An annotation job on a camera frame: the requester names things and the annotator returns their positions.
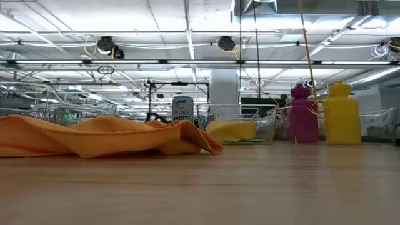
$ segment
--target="plastic container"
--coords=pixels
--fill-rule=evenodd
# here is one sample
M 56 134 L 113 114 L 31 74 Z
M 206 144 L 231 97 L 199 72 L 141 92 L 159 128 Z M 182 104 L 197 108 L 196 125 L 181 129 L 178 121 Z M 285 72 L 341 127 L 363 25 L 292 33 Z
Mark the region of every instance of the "plastic container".
M 361 142 L 361 125 L 358 101 L 348 97 L 350 85 L 336 82 L 329 88 L 324 102 L 326 141 L 331 144 L 358 144 Z
M 363 142 L 395 143 L 398 109 L 362 112 L 361 137 Z
M 199 128 L 224 144 L 272 144 L 276 105 L 199 104 Z
M 317 111 L 315 101 L 308 99 L 310 89 L 303 84 L 297 84 L 291 90 L 293 100 L 287 126 L 292 143 L 317 143 L 318 117 L 312 111 Z
M 34 82 L 4 81 L 0 82 L 0 116 L 22 115 L 62 126 L 70 126 L 80 121 L 96 116 L 115 116 L 118 111 L 116 105 L 110 108 L 89 107 L 72 102 L 66 98 L 78 95 L 61 97 L 57 91 L 46 84 Z

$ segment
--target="pink bottle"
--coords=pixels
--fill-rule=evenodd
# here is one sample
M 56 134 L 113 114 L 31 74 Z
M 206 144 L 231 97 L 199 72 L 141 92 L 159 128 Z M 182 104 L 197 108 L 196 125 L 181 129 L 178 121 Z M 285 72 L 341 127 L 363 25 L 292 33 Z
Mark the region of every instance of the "pink bottle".
M 288 128 L 293 143 L 316 143 L 319 141 L 318 117 L 310 110 L 317 111 L 315 101 L 308 99 L 310 89 L 297 84 L 291 90 L 293 100 L 288 119 Z

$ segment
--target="ceiling pipe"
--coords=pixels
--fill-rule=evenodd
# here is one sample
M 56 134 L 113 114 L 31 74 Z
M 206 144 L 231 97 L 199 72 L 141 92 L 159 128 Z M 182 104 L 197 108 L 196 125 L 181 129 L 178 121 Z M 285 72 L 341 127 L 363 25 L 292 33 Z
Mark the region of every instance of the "ceiling pipe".
M 37 32 L 42 36 L 58 36 L 58 32 L 54 31 L 40 31 Z M 240 35 L 239 31 L 191 31 L 192 34 L 198 35 Z M 31 35 L 31 32 L 27 31 L 1 31 L 3 35 L 9 36 L 22 36 Z M 186 31 L 61 31 L 62 35 L 66 36 L 133 36 L 138 34 L 187 34 Z M 268 31 L 258 31 L 260 36 L 282 36 L 284 30 L 268 30 Z M 256 35 L 255 31 L 242 31 L 242 35 Z
M 35 36 L 37 36 L 38 38 L 42 39 L 43 41 L 47 42 L 48 44 L 50 44 L 51 46 L 55 47 L 56 49 L 60 50 L 60 51 L 65 51 L 65 49 L 59 47 L 58 45 L 54 44 L 52 41 L 48 40 L 47 38 L 45 38 L 44 36 L 42 36 L 41 34 L 39 34 L 37 31 L 35 31 L 34 29 L 32 29 L 30 26 L 28 26 L 27 24 L 23 23 L 22 21 L 17 20 L 12 14 L 10 13 L 6 13 L 3 10 L 0 10 L 0 15 L 4 16 L 5 18 L 25 27 L 26 29 L 29 30 L 29 32 Z
M 317 44 L 312 51 L 310 52 L 310 57 L 320 52 L 325 47 L 328 47 L 332 44 L 335 40 L 339 39 L 341 36 L 346 34 L 348 31 L 351 31 L 360 25 L 364 24 L 371 16 L 357 16 L 348 22 L 342 29 L 340 29 L 337 33 L 331 34 L 329 37 L 321 41 Z M 307 56 L 301 58 L 301 60 L 307 60 Z
M 319 44 L 317 44 L 314 49 L 309 53 L 309 56 L 313 56 L 317 54 L 319 51 L 327 47 L 328 45 L 332 44 L 333 41 L 339 39 L 341 36 L 346 34 L 348 31 L 355 29 L 356 27 L 360 26 L 367 18 L 371 16 L 356 16 L 353 18 L 350 22 L 348 22 L 342 29 L 340 29 L 337 33 L 331 34 L 329 37 L 321 41 Z M 303 57 L 300 57 L 299 60 L 307 60 L 308 57 L 307 55 L 304 55 Z M 279 72 L 275 77 L 272 78 L 272 80 L 276 80 L 280 78 L 288 69 L 283 69 L 281 72 Z M 271 81 L 267 82 L 264 85 L 264 88 L 268 86 L 268 84 L 271 83 Z
M 189 0 L 183 0 L 184 17 L 186 22 L 187 43 L 189 45 L 190 57 L 194 59 L 194 47 L 192 40 L 192 30 L 190 28 L 190 15 L 189 15 Z

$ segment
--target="table surface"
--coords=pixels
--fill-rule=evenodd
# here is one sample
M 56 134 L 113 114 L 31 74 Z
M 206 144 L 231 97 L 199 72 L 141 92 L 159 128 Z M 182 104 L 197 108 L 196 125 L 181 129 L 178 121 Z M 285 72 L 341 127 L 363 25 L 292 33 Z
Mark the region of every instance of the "table surface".
M 0 158 L 0 224 L 399 224 L 400 148 Z

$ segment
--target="orange microfiber cloth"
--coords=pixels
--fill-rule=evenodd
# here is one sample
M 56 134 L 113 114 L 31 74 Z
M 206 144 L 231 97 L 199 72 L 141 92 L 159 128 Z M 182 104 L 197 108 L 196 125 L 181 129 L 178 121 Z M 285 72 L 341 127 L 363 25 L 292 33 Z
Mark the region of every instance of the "orange microfiber cloth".
M 0 117 L 0 156 L 51 156 L 76 153 L 82 158 L 158 149 L 167 155 L 218 154 L 223 146 L 189 121 L 162 124 L 96 117 L 64 127 L 25 116 Z

